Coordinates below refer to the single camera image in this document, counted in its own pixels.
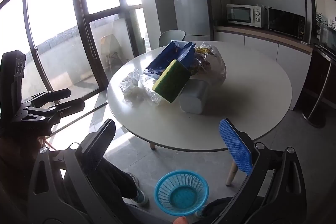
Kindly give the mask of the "person's right hand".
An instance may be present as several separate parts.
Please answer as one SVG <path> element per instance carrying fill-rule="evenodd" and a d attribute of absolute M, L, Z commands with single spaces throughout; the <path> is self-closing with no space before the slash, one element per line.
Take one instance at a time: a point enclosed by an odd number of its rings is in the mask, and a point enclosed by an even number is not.
<path fill-rule="evenodd" d="M 173 221 L 173 224 L 189 224 L 189 221 L 186 217 L 178 217 Z"/>

